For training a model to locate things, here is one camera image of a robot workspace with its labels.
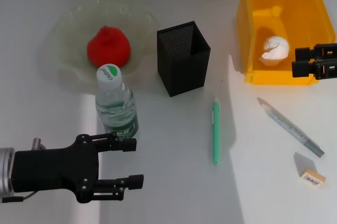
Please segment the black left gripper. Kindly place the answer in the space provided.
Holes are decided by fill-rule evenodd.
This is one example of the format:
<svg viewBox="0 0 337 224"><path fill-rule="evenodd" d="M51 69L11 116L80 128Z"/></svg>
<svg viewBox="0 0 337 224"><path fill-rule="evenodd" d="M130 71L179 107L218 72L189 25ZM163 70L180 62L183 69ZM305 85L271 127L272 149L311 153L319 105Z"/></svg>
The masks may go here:
<svg viewBox="0 0 337 224"><path fill-rule="evenodd" d="M124 139L115 133L81 134L61 149L17 151L12 168L16 193L66 189L79 203L92 200L123 200L124 192L143 188L144 175L119 179L98 179L98 152L136 151L135 138Z"/></svg>

